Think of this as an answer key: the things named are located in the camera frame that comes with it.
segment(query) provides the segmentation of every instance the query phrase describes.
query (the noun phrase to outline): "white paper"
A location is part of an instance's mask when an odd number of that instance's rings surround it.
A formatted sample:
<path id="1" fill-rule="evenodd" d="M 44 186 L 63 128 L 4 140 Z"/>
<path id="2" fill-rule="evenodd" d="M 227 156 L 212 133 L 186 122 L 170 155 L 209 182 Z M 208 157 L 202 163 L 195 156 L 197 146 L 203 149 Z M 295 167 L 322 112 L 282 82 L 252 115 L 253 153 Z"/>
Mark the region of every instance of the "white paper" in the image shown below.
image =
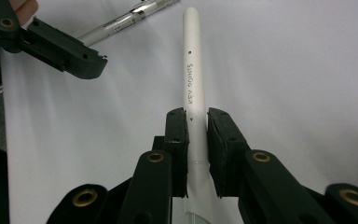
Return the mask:
<path id="1" fill-rule="evenodd" d="M 39 0 L 38 19 L 72 36 L 137 2 Z M 304 186 L 358 186 L 358 1 L 186 1 L 94 45 L 95 80 L 26 53 L 2 55 L 10 223 L 46 223 L 71 189 L 108 189 L 183 106 L 182 15 L 198 9 L 206 105 L 227 111 L 251 148 L 275 154 Z M 214 223 L 241 223 L 213 199 Z M 173 223 L 186 223 L 173 200 Z"/>

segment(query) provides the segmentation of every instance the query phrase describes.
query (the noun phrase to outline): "clamp arm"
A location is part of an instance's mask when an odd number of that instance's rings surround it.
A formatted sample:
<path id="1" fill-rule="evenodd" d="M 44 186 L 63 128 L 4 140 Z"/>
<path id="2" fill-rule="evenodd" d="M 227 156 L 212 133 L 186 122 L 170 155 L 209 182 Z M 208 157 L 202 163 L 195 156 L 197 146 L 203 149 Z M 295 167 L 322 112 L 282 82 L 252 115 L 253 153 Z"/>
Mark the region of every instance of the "clamp arm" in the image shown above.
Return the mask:
<path id="1" fill-rule="evenodd" d="M 75 77 L 98 77 L 107 60 L 77 39 L 34 18 L 27 30 L 20 23 L 7 0 L 0 0 L 0 48 L 17 53 L 25 51 L 50 66 Z"/>
<path id="2" fill-rule="evenodd" d="M 231 116 L 210 108 L 208 149 L 219 197 L 239 197 L 245 223 L 358 223 L 358 188 L 301 186 L 273 154 L 251 150 Z"/>
<path id="3" fill-rule="evenodd" d="M 99 185 L 72 189 L 48 224 L 168 224 L 172 197 L 186 196 L 188 134 L 183 108 L 167 114 L 165 136 L 138 160 L 133 177 L 106 190 Z"/>

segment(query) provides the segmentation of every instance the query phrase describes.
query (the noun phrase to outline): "brass grommet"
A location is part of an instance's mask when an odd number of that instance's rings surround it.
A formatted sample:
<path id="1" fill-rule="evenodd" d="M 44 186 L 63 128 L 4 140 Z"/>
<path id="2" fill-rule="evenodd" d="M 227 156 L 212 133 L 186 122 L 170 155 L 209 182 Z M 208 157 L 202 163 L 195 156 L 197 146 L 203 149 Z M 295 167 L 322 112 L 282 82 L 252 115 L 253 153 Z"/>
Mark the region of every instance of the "brass grommet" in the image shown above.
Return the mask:
<path id="1" fill-rule="evenodd" d="M 341 189 L 339 196 L 348 203 L 358 206 L 358 191 L 354 189 Z"/>
<path id="2" fill-rule="evenodd" d="M 98 198 L 98 192 L 95 189 L 83 189 L 78 192 L 72 203 L 76 207 L 86 207 L 95 202 Z"/>
<path id="3" fill-rule="evenodd" d="M 1 18 L 0 24 L 1 24 L 1 26 L 6 27 L 6 28 L 11 28 L 14 26 L 13 20 L 10 18 L 6 18 L 6 17 Z"/>
<path id="4" fill-rule="evenodd" d="M 252 157 L 255 161 L 267 162 L 271 160 L 271 157 L 264 152 L 255 152 Z"/>
<path id="5" fill-rule="evenodd" d="M 147 160 L 151 162 L 159 162 L 164 160 L 164 154 L 159 152 L 150 153 L 147 155 Z"/>

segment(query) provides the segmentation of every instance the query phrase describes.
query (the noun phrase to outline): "hand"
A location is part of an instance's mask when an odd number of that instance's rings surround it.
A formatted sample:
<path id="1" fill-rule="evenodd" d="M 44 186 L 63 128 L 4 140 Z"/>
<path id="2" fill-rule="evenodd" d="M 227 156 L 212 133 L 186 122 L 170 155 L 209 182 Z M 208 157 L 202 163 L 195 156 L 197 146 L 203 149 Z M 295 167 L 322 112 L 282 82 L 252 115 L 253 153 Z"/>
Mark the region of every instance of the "hand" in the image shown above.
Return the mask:
<path id="1" fill-rule="evenodd" d="M 19 18 L 20 25 L 30 20 L 38 9 L 36 0 L 9 0 L 9 2 Z"/>

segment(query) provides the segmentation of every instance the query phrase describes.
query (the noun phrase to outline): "white plastic tube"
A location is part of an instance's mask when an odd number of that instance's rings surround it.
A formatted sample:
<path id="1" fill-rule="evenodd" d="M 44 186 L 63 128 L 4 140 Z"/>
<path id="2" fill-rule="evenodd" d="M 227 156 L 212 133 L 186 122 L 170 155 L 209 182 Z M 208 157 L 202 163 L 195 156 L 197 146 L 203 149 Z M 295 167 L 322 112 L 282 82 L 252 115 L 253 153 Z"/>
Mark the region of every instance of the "white plastic tube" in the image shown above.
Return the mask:
<path id="1" fill-rule="evenodd" d="M 212 183 L 209 173 L 206 109 L 200 51 L 199 12 L 184 14 L 184 109 L 190 139 L 185 212 L 189 223 L 212 223 Z"/>

